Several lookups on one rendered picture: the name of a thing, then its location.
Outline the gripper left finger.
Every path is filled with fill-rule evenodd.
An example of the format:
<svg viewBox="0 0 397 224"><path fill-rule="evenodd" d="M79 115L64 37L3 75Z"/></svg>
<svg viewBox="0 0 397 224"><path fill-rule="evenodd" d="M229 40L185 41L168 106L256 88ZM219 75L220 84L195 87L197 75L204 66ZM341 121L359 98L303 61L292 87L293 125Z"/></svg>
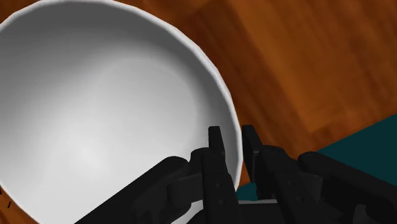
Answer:
<svg viewBox="0 0 397 224"><path fill-rule="evenodd" d="M172 224L197 201L203 209L187 224L240 224L220 128L209 127L208 138L189 160L163 159L76 224Z"/></svg>

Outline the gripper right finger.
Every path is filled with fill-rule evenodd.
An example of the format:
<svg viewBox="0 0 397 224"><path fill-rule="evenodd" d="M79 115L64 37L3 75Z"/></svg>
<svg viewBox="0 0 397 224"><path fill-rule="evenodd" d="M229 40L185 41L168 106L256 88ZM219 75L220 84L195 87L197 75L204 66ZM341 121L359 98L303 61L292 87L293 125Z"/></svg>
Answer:
<svg viewBox="0 0 397 224"><path fill-rule="evenodd" d="M242 126L244 162L260 198L274 195L286 224L353 224L357 205L378 224L397 224L397 186L317 152L292 159Z"/></svg>

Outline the dark teal flat object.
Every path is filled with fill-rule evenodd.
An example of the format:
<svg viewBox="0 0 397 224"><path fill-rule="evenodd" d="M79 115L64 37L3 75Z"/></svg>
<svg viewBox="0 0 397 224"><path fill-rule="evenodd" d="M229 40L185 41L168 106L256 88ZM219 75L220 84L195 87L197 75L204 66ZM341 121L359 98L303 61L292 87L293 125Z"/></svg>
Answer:
<svg viewBox="0 0 397 224"><path fill-rule="evenodd" d="M318 152L397 186L397 114Z"/></svg>

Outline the white bowl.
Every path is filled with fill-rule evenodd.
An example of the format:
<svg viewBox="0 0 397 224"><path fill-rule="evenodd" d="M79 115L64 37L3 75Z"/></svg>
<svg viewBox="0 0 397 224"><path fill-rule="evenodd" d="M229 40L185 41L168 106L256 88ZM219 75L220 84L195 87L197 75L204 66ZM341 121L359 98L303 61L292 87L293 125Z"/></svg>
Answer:
<svg viewBox="0 0 397 224"><path fill-rule="evenodd" d="M39 224L74 224L166 157L242 138L216 66L180 30L113 0L40 0L0 23L0 186Z"/></svg>

